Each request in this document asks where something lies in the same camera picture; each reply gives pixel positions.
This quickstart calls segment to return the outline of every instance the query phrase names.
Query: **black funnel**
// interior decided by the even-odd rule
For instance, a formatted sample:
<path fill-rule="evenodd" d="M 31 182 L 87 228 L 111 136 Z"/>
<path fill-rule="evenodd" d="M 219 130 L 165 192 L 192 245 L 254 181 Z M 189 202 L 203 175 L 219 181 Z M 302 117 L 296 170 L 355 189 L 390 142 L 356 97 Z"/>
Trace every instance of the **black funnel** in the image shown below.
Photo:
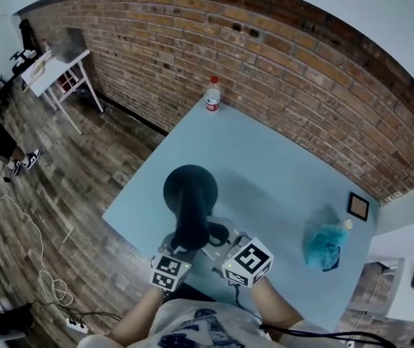
<path fill-rule="evenodd" d="M 172 248 L 200 250 L 210 239 L 207 216 L 218 198 L 218 185 L 213 175 L 197 165 L 178 167 L 166 179 L 163 196 L 176 216 Z"/>

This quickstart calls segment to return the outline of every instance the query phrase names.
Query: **forearm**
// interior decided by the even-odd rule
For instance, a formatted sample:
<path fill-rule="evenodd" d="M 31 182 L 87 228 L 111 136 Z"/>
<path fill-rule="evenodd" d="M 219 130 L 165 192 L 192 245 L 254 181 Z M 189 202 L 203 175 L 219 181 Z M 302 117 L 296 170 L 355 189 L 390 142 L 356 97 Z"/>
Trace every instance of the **forearm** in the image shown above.
<path fill-rule="evenodd" d="M 254 303 L 265 325 L 277 328 L 290 328 L 303 320 L 300 313 L 286 302 L 266 277 L 257 282 L 252 287 L 251 292 Z M 278 331 L 269 331 L 269 333 L 274 341 L 278 341 L 282 336 L 282 333 Z"/>
<path fill-rule="evenodd" d="M 123 347 L 144 340 L 149 335 L 164 297 L 163 290 L 151 286 L 136 306 L 110 331 L 108 337 Z"/>

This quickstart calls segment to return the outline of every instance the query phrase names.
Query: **picture frame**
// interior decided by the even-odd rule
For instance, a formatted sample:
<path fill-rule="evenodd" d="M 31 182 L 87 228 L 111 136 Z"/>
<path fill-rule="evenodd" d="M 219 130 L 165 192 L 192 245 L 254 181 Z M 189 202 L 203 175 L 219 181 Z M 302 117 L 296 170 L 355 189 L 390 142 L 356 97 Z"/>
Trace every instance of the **picture frame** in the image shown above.
<path fill-rule="evenodd" d="M 369 202 L 357 194 L 350 192 L 347 212 L 365 222 L 368 220 Z"/>

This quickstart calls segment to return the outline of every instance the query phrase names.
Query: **white t-shirt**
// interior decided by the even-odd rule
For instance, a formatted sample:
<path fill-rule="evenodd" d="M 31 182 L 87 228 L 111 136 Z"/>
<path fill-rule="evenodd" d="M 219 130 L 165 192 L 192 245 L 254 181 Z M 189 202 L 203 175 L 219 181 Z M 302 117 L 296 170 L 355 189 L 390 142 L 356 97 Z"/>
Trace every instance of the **white t-shirt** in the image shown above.
<path fill-rule="evenodd" d="M 279 343 L 259 329 L 260 322 L 250 313 L 229 304 L 176 299 L 165 303 L 155 316 L 149 337 L 131 348 L 344 348 L 332 339 L 302 338 L 284 334 Z M 307 321 L 293 330 L 328 333 Z M 78 348 L 123 348 L 102 335 L 87 336 Z"/>

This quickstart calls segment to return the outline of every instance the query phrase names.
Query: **black cable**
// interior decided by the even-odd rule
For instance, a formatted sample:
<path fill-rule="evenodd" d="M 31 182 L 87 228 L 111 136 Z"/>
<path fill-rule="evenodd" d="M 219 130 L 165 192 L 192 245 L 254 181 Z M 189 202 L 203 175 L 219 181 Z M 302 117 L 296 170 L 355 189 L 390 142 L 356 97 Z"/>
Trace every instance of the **black cable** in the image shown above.
<path fill-rule="evenodd" d="M 105 311 L 81 312 L 80 310 L 73 308 L 73 307 L 65 307 L 63 305 L 53 303 L 53 302 L 43 303 L 39 300 L 35 300 L 33 303 L 31 303 L 31 305 L 33 305 L 34 303 L 38 303 L 40 305 L 43 305 L 44 307 L 48 305 L 55 305 L 57 308 L 64 310 L 69 315 L 72 321 L 79 322 L 81 325 L 83 324 L 83 318 L 85 316 L 90 316 L 90 315 L 105 316 L 105 317 L 109 317 L 116 321 L 121 321 L 121 317 L 119 315 L 116 315 L 110 312 L 105 312 Z"/>
<path fill-rule="evenodd" d="M 238 283 L 231 283 L 230 281 L 228 281 L 228 285 L 229 286 L 234 286 L 234 288 L 236 289 L 236 304 L 237 304 L 237 307 L 239 307 L 241 310 L 244 310 L 245 312 L 250 313 L 252 316 L 254 316 L 258 320 L 263 322 L 262 318 L 258 317 L 257 315 L 255 315 L 252 311 L 248 310 L 247 308 L 244 308 L 244 306 L 239 302 L 239 292 L 240 292 L 239 287 L 240 287 L 240 285 Z"/>
<path fill-rule="evenodd" d="M 365 331 L 348 331 L 344 333 L 310 333 L 307 331 L 297 331 L 297 330 L 289 330 L 286 328 L 276 328 L 271 325 L 261 325 L 261 329 L 263 330 L 276 330 L 280 331 L 281 333 L 285 333 L 287 335 L 292 336 L 301 336 L 302 338 L 328 338 L 328 339 L 335 339 L 335 340 L 342 340 L 342 341 L 355 341 L 357 343 L 365 343 L 371 345 L 378 345 L 384 348 L 396 348 L 395 344 L 387 339 L 383 338 L 382 336 L 375 335 L 374 333 L 367 333 Z M 368 338 L 372 338 L 375 341 L 368 341 L 368 340 L 361 340 L 361 339 L 351 339 L 351 338 L 341 338 L 340 336 L 351 336 L 355 333 L 358 336 L 366 336 Z"/>

